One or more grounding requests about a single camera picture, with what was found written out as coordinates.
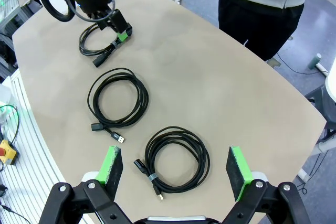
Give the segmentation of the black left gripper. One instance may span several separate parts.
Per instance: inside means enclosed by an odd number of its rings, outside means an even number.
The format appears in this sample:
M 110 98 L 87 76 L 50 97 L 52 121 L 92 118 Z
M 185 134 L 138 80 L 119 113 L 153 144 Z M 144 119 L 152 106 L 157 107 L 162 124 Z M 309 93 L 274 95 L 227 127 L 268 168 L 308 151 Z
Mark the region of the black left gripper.
M 101 30 L 112 28 L 117 33 L 119 42 L 124 42 L 132 35 L 132 26 L 126 22 L 119 10 L 115 10 L 115 0 L 77 0 L 77 4 L 87 15 L 84 17 L 77 14 L 80 19 L 97 24 Z

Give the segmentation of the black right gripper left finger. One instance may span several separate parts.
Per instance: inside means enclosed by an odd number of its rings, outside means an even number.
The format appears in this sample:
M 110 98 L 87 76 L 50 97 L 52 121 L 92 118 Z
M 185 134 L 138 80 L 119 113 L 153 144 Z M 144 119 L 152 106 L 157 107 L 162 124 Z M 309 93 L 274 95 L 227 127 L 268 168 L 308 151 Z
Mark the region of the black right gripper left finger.
M 53 185 L 39 223 L 79 223 L 84 214 L 95 213 L 101 223 L 131 223 L 114 202 L 123 171 L 121 148 L 111 146 L 94 179 L 76 187 Z

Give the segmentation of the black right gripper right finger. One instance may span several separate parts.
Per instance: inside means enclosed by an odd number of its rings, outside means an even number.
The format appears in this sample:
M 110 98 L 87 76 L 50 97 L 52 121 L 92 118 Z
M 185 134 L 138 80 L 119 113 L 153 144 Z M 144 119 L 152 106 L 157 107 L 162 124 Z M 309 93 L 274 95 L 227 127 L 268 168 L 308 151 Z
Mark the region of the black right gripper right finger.
M 271 223 L 310 223 L 296 185 L 273 186 L 266 175 L 252 172 L 238 146 L 228 151 L 226 171 L 235 205 L 223 223 L 250 223 L 255 213 L 265 213 Z

